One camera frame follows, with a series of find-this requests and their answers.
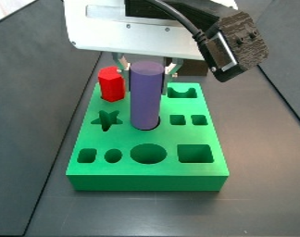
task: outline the circular hole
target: circular hole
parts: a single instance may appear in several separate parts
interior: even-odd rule
[[[124,157],[124,154],[118,149],[109,150],[105,156],[106,161],[112,164],[117,163],[122,159],[122,157]]]
[[[157,164],[166,155],[166,150],[160,145],[150,143],[137,145],[130,151],[133,160],[145,165]]]

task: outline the star-shaped hole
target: star-shaped hole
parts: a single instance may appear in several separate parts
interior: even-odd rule
[[[100,118],[92,122],[92,124],[101,124],[102,130],[109,131],[112,125],[124,124],[124,122],[117,119],[120,111],[108,113],[106,111],[100,111]]]

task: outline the rectangular hole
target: rectangular hole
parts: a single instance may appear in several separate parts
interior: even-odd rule
[[[192,115],[192,123],[193,123],[193,125],[197,125],[197,126],[207,126],[208,125],[207,116]]]
[[[78,154],[78,163],[93,163],[96,160],[97,150],[96,149],[82,149]]]
[[[186,120],[184,115],[170,115],[172,125],[186,125]]]
[[[215,158],[208,144],[180,144],[177,146],[181,163],[213,163]]]

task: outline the gray floor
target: gray floor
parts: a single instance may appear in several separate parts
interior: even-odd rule
[[[104,54],[98,68],[110,64]],[[27,236],[300,236],[297,118],[259,69],[228,83],[188,79],[203,80],[231,169],[221,192],[74,191],[65,171],[93,77]]]
[[[76,50],[64,5],[0,23],[0,235],[22,235],[100,53]]]
[[[259,27],[271,49],[261,68],[300,118],[300,0],[275,0]]]

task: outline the hole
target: hole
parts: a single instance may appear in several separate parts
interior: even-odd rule
[[[92,122],[92,124],[101,124],[102,130],[109,131],[112,125],[124,124],[124,122],[117,119],[120,115],[120,111],[114,111],[112,113],[108,113],[106,111],[100,111],[100,118]]]
[[[180,144],[177,146],[181,163],[213,163],[213,154],[208,144]]]
[[[157,164],[166,155],[166,150],[160,145],[150,143],[137,145],[130,151],[133,160],[145,165]]]
[[[193,98],[197,98],[197,93],[196,93],[196,90],[195,88],[189,88],[188,92],[185,93],[180,93],[176,91],[174,88],[169,87],[168,88],[168,97],[169,98],[189,98],[189,99],[193,99]]]
[[[124,154],[118,149],[109,150],[105,156],[106,161],[112,164],[117,163],[122,159],[122,157],[124,157]]]
[[[204,115],[192,115],[192,123],[199,126],[208,125],[207,117]]]
[[[186,125],[186,120],[184,115],[170,115],[172,125]]]
[[[82,149],[78,154],[78,163],[93,163],[96,160],[97,150],[96,149]]]

